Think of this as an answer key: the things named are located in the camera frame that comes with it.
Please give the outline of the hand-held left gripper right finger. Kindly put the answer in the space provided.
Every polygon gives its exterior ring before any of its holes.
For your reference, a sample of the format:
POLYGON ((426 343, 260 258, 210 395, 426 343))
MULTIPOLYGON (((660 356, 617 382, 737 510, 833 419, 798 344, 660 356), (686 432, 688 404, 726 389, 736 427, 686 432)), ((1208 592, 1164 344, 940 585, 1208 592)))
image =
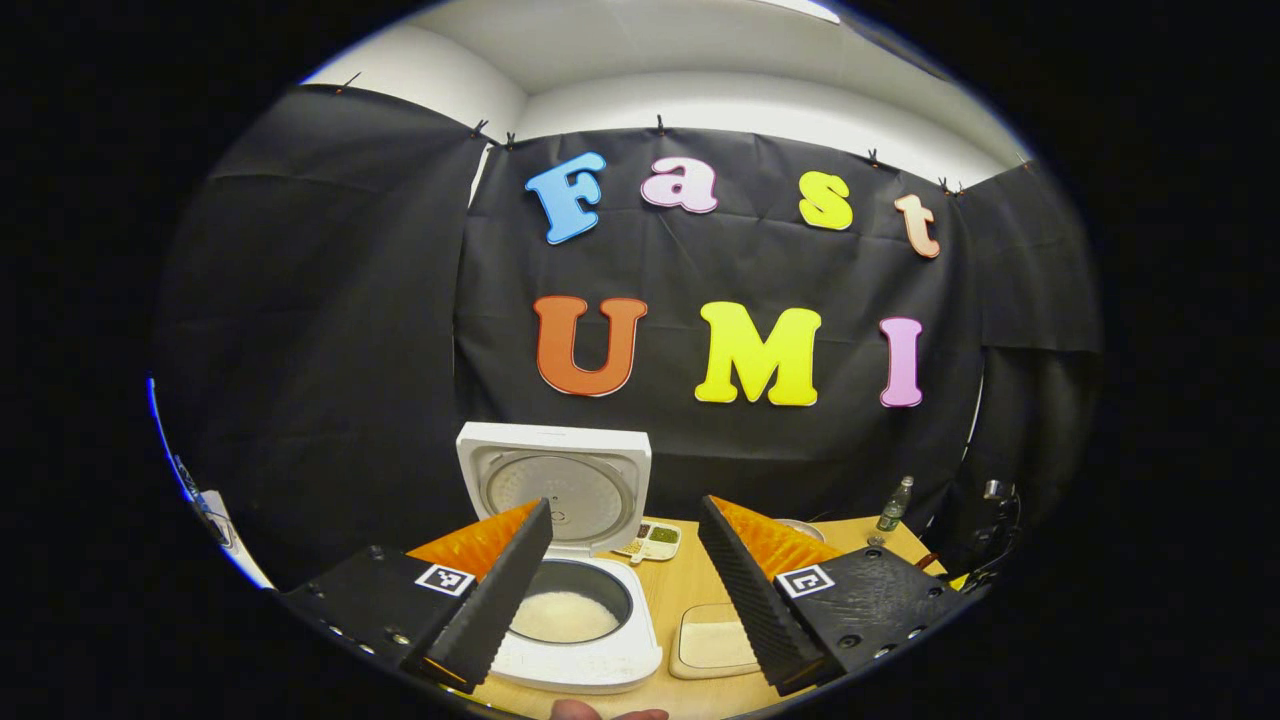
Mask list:
POLYGON ((701 498, 698 536, 781 696, 867 675, 987 594, 883 547, 832 550, 714 496, 701 498))

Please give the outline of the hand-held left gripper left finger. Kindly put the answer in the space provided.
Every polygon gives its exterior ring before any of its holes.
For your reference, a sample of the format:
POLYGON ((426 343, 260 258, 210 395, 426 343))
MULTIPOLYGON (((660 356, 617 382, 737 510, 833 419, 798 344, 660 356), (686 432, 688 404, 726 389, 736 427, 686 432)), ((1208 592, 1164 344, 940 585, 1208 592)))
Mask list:
POLYGON ((280 596, 305 624, 370 662, 456 691, 484 683, 553 537, 550 503, 516 510, 485 574, 370 546, 280 596))

